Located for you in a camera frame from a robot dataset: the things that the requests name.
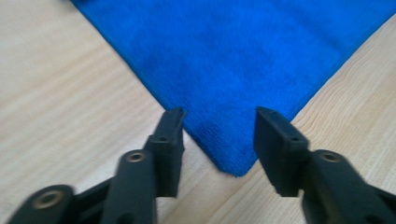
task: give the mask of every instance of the blue microfiber towel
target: blue microfiber towel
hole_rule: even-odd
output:
[[[293,119],[396,12],[395,0],[73,3],[165,109],[188,112],[187,132],[236,176],[257,159],[255,107]]]

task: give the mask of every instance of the wooden table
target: wooden table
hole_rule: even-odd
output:
[[[163,109],[68,1],[0,7],[0,223],[34,191],[77,192],[141,148]],[[311,148],[344,154],[371,184],[396,193],[396,16],[294,119]],[[256,163],[220,173],[185,134],[179,197],[159,199],[161,223],[304,223]]]

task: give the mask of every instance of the metal screw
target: metal screw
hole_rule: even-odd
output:
[[[331,152],[323,152],[320,154],[320,157],[325,160],[325,161],[329,161],[329,162],[339,162],[340,159],[338,158],[337,155],[331,153]]]
[[[33,201],[33,208],[44,209],[52,207],[64,198],[64,193],[60,190],[50,190],[38,196]]]
[[[139,162],[139,161],[143,161],[145,158],[146,158],[145,154],[143,154],[141,152],[135,152],[135,153],[128,155],[126,160],[128,162]]]

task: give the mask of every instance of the black mechanical part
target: black mechanical part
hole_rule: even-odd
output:
[[[304,191],[307,223],[396,223],[396,196],[366,184],[342,155],[310,152],[307,140],[279,113],[257,108],[254,139],[276,192],[298,197]]]
[[[100,223],[156,223],[156,212],[151,152],[134,150],[125,153],[111,180]]]
[[[182,124],[185,114],[181,108],[163,113],[154,134],[144,149],[154,155],[157,197],[176,197],[180,179],[181,157],[184,152]]]
[[[116,175],[75,195],[69,186],[39,190],[9,224],[157,223],[156,197],[176,197],[184,151],[181,108],[166,111],[142,150],[125,153]]]
[[[275,110],[258,107],[256,111],[254,147],[262,167],[278,194],[296,197],[309,142]]]

